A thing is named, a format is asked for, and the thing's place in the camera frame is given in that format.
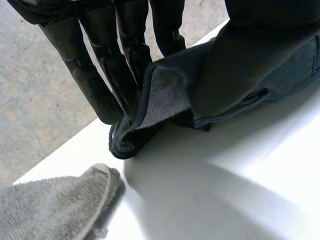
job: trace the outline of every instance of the dark gray cloth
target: dark gray cloth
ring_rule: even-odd
[[[113,125],[109,150],[119,159],[133,157],[168,120],[193,128],[224,122],[262,103],[274,103],[319,82],[320,35],[277,67],[239,104],[218,116],[202,117],[190,106],[186,89],[197,76],[214,39],[152,63],[145,74],[137,117]]]
[[[99,163],[65,176],[0,190],[0,239],[81,240],[124,188],[116,169]]]

